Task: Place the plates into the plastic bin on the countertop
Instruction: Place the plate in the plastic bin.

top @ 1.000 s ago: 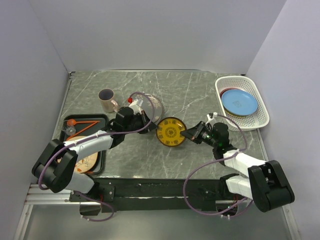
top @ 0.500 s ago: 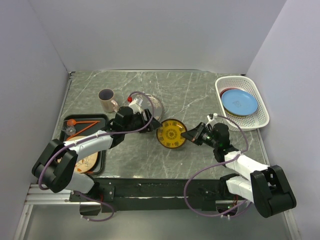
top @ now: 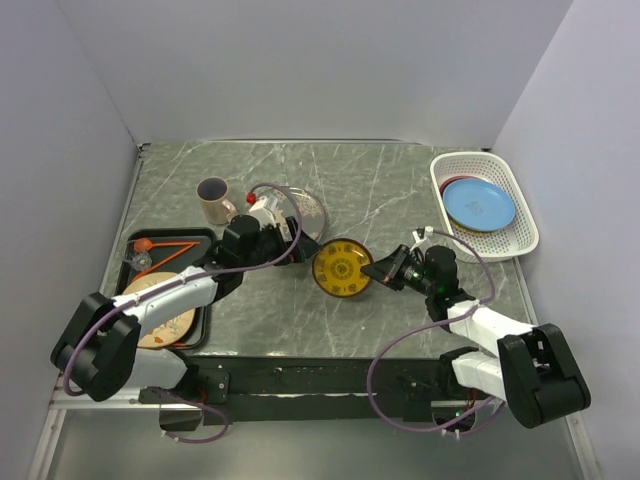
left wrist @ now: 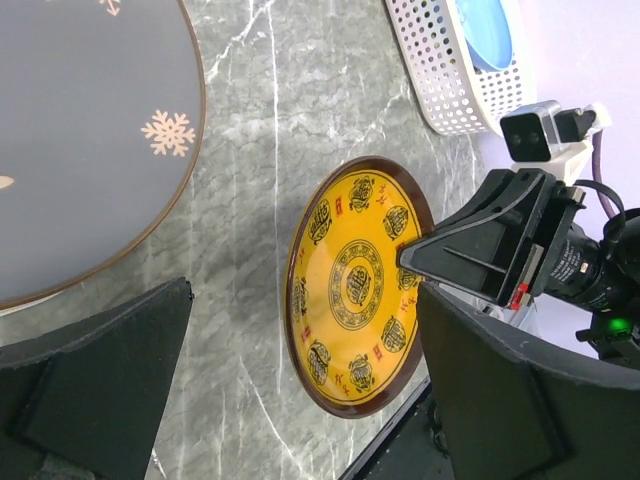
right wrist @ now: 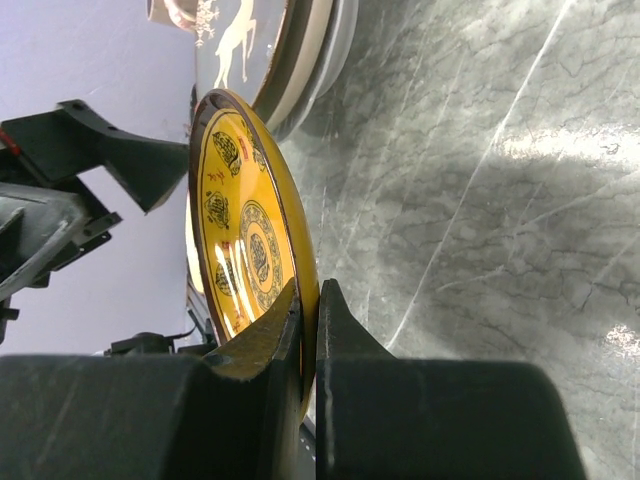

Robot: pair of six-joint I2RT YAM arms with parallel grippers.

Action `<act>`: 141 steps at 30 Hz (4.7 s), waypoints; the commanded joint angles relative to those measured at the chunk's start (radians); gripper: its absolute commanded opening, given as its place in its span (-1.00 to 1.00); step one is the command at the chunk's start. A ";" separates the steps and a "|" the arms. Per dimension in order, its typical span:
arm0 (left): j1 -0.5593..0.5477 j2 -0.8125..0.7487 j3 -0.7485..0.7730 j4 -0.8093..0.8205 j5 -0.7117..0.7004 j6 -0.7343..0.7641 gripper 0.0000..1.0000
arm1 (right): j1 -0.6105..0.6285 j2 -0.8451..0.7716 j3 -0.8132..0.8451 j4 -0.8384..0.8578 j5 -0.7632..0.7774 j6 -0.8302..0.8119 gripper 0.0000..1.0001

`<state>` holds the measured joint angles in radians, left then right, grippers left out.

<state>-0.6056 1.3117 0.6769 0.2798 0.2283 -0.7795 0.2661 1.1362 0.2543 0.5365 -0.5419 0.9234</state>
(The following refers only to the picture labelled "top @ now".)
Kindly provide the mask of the red-brown scalloped plate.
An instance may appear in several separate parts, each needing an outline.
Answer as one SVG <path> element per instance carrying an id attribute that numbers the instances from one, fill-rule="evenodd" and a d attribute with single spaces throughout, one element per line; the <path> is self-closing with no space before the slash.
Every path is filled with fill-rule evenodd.
<path id="1" fill-rule="evenodd" d="M 439 186 L 439 193 L 441 196 L 444 196 L 444 192 L 445 190 L 448 188 L 449 185 L 451 185 L 454 182 L 460 181 L 460 180 L 466 180 L 466 179 L 476 179 L 476 177 L 474 176 L 469 176 L 469 175 L 459 175 L 459 176 L 454 176 L 451 178 L 446 179 L 440 186 Z"/>

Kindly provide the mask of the blue plastic plate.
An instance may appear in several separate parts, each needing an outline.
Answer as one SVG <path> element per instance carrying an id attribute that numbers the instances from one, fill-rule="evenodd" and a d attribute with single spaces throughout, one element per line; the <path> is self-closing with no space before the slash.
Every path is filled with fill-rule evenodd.
<path id="1" fill-rule="evenodd" d="M 448 216 L 457 224 L 478 232 L 506 228 L 515 219 L 511 196 L 490 182 L 465 178 L 449 184 L 442 201 Z"/>

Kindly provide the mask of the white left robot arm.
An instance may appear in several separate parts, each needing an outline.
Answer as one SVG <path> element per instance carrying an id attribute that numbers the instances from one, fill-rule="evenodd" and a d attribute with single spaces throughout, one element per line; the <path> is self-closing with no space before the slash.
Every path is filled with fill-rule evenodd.
<path id="1" fill-rule="evenodd" d="M 198 396 L 206 383 L 197 365 L 172 350 L 141 349 L 139 340 L 189 310 L 224 299 L 245 273 L 300 264 L 320 249 L 293 217 L 261 225 L 240 215 L 203 257 L 175 276 L 133 294 L 85 297 L 51 353 L 65 393 L 101 402 L 130 386 L 164 390 L 179 402 Z"/>

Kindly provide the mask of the yellow patterned plate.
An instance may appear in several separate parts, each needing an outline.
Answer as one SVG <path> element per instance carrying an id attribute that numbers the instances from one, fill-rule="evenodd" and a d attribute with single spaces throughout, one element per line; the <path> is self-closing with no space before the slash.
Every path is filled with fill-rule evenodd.
<path id="1" fill-rule="evenodd" d="M 373 280 L 361 268 L 373 263 L 369 250 L 347 238 L 326 242 L 312 261 L 312 276 L 318 287 L 336 298 L 352 298 L 366 291 Z"/>

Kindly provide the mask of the woven bamboo plate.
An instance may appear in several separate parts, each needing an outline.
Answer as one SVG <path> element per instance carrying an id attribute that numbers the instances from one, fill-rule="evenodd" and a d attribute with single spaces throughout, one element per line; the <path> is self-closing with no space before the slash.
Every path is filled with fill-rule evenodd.
<path id="1" fill-rule="evenodd" d="M 480 234 L 480 231 L 474 230 L 474 229 L 470 229 L 462 224 L 460 224 L 459 222 L 455 221 L 454 219 L 450 218 L 449 219 L 450 225 L 453 229 L 457 229 L 459 231 L 463 231 L 466 232 L 467 234 Z"/>

